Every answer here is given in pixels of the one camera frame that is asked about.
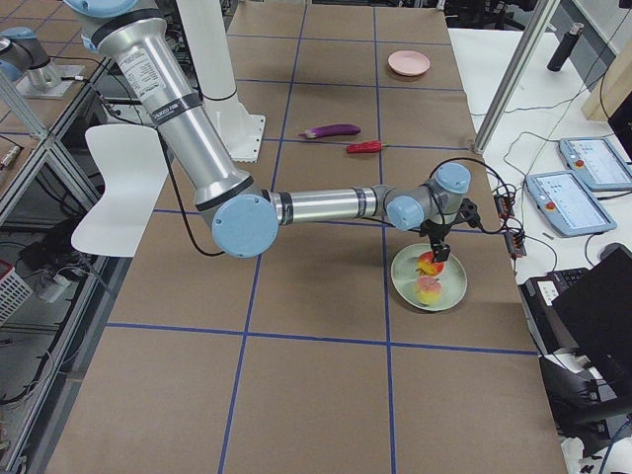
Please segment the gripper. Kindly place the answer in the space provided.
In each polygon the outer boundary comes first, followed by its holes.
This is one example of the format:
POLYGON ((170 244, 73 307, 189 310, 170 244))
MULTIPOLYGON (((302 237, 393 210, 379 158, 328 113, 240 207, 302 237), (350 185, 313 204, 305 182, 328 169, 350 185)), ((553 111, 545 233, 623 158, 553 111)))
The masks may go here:
POLYGON ((445 238, 452 228, 452 223, 436 223, 427 220, 422 224, 422 233, 429 237, 433 253, 433 263, 444 263, 450 256, 450 246, 445 238))

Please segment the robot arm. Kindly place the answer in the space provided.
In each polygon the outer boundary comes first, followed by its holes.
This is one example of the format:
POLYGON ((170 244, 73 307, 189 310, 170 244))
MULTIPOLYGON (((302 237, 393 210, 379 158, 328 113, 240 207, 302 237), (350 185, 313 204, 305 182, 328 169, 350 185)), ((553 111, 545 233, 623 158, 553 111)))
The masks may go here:
POLYGON ((455 224, 471 175, 448 161, 409 191, 388 186, 316 192, 262 191, 237 168, 201 100, 165 40, 166 21, 152 1, 70 1, 97 52, 119 67, 159 136, 196 190, 196 208, 216 245, 238 258, 268 250, 279 228, 299 222, 385 215, 397 229, 420 229, 434 258, 446 261, 443 239, 455 224))

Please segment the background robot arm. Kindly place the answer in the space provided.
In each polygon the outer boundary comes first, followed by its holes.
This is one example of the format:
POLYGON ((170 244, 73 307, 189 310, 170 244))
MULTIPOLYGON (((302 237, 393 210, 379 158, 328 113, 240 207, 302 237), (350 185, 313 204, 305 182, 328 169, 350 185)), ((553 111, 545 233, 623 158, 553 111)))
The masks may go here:
POLYGON ((12 82, 28 71, 40 70, 50 58, 37 35, 27 27, 14 27, 1 32, 1 71, 12 82))

